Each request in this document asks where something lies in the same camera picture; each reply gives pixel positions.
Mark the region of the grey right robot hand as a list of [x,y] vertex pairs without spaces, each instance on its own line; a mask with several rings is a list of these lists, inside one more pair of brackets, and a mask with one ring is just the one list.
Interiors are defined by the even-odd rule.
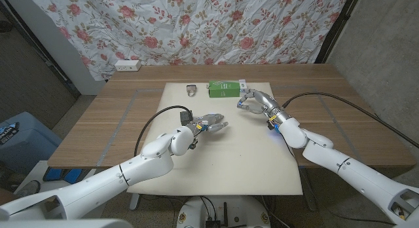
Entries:
[[[274,122],[275,124],[282,124],[291,118],[291,116],[279,106],[277,101],[267,93],[252,88],[245,89],[244,93],[244,96],[242,96],[237,103],[236,107],[238,109],[243,109],[257,115],[263,114],[269,121]],[[253,98],[257,104],[246,105],[245,101],[251,98]]]

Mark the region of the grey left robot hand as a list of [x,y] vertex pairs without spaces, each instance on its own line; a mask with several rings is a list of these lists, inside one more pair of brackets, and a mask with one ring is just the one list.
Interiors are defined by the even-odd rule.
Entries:
[[224,116],[220,113],[210,113],[202,117],[194,117],[187,127],[194,136],[201,132],[216,132],[228,126],[228,122],[223,122]]

